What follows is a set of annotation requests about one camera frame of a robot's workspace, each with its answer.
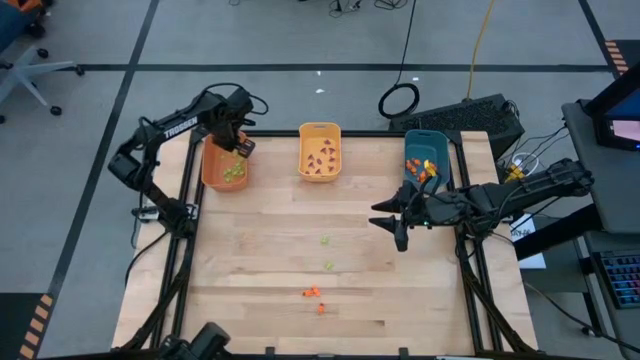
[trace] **keyboard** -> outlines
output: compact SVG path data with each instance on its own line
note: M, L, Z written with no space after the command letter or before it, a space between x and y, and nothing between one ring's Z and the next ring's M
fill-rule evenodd
M495 105L492 100L474 100L441 109L425 111L392 121L392 130L412 129L486 131L489 135L501 134L509 128L503 119L511 115Z
M616 307L640 307L640 252L601 252L596 259Z

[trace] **blue bowl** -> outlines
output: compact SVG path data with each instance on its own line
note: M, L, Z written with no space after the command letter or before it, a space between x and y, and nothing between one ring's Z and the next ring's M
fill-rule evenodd
M431 130L410 130L404 136L404 162L411 159L420 159L422 164L418 167L418 174L424 170L424 161L429 160L438 167L438 175L441 177L440 186L444 186L450 179L449 166L449 139L439 131ZM416 188L420 188L420 182L404 166L404 178L413 183ZM437 179L431 179L425 187L426 192L430 192L436 184Z

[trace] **chair base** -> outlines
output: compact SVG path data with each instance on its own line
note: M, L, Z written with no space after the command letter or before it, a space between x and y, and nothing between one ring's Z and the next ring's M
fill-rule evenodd
M52 107L51 105L49 105L49 103L40 94L40 91L38 91L38 89L34 86L34 83L31 79L38 75L73 67L76 66L76 64L73 61L62 61L57 63L33 65L31 64L33 58L36 55L46 58L47 56L42 56L45 53L48 56L48 53L46 51L43 51L43 49L38 49L35 46L31 46L27 51L25 51L24 54L22 54L22 56L20 56L18 60L13 63L13 67L8 70L6 78L2 81L2 83L0 83L0 103L2 103L2 101L4 101L9 96L11 91L16 86L22 85L27 88L27 90L29 90L29 92L40 102L40 104L50 109L56 108L57 110L60 110L56 110L56 113L62 112L59 107ZM81 69L80 71L76 71L76 73L80 76L81 72Z

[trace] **monitor screen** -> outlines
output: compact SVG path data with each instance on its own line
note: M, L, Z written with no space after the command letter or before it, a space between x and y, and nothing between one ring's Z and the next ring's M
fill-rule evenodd
M624 100L607 111L609 118L638 118L640 120L640 90L636 89Z
M640 90L632 92L610 109L607 118L611 119L616 136L640 141Z

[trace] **yellow cable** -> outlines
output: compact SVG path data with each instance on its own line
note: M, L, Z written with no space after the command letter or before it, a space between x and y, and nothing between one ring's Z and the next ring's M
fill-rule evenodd
M482 23L482 29L480 30L480 34L478 35L476 46L473 48L473 59L471 59L471 69L469 70L469 87L467 88L467 99L471 99L471 87L473 86L473 68L475 68L476 66L476 55L478 53L478 47L480 47L480 41L482 40L484 31L487 29L487 23L489 23L491 10L493 10L493 3L495 3L495 0L491 0L491 2L489 3L489 9L487 9L487 14L484 16L484 22Z

